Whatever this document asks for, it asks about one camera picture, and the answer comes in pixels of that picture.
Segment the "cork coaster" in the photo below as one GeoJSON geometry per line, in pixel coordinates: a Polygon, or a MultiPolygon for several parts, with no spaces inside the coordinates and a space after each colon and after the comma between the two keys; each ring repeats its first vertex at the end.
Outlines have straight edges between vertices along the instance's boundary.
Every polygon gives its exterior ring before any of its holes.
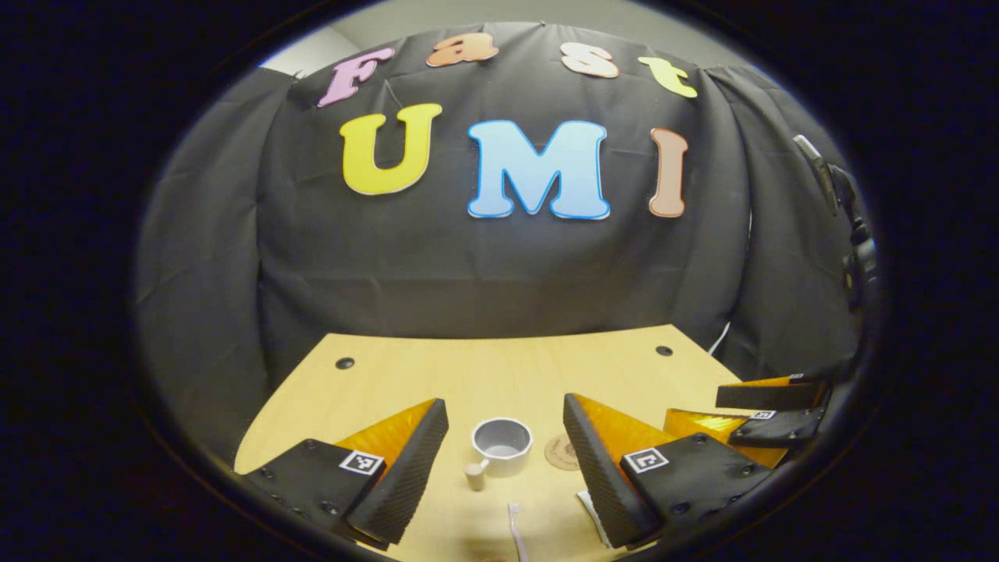
{"type": "Polygon", "coordinates": [[[568,440],[568,434],[562,433],[544,446],[544,458],[551,466],[562,470],[579,470],[579,460],[575,458],[575,449],[568,440]]]}

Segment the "letter m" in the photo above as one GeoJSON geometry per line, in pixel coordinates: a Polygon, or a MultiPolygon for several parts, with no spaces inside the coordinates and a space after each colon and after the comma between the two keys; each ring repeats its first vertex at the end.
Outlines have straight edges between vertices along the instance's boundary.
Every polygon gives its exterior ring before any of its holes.
{"type": "Polygon", "coordinates": [[[513,212],[503,195],[503,180],[533,215],[541,208],[555,176],[558,196],[551,212],[565,219],[604,219],[610,205],[600,196],[600,141],[606,130],[586,121],[565,121],[538,154],[512,121],[484,121],[469,128],[479,141],[479,197],[469,203],[477,218],[500,218],[513,212]]]}

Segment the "yellow letter u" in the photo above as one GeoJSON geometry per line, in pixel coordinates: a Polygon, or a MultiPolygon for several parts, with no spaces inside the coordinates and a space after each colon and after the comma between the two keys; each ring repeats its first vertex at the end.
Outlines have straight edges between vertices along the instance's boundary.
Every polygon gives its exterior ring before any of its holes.
{"type": "Polygon", "coordinates": [[[375,133],[385,124],[385,115],[373,113],[352,119],[340,128],[344,137],[344,180],[363,195],[397,193],[417,183],[431,157],[431,121],[441,115],[436,103],[411,105],[396,118],[406,123],[403,161],[383,170],[375,165],[375,133]]]}

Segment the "toothbrush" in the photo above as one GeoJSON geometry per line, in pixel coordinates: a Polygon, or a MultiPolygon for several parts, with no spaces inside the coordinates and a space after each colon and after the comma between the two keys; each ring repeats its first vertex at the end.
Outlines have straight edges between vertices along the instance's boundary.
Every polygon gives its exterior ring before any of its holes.
{"type": "Polygon", "coordinates": [[[516,556],[520,562],[528,562],[527,549],[523,547],[523,539],[520,538],[520,533],[516,532],[516,525],[513,524],[513,514],[520,513],[520,504],[511,503],[506,505],[509,507],[509,532],[513,534],[513,542],[516,543],[516,556]]]}

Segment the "white cup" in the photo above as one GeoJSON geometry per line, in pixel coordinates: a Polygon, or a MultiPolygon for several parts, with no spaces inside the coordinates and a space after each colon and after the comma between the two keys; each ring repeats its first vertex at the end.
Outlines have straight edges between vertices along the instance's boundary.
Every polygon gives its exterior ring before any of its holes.
{"type": "Polygon", "coordinates": [[[513,418],[493,418],[472,430],[472,447],[482,462],[465,465],[465,476],[473,490],[486,486],[484,473],[493,477],[512,476],[527,463],[534,438],[530,429],[513,418]]]}

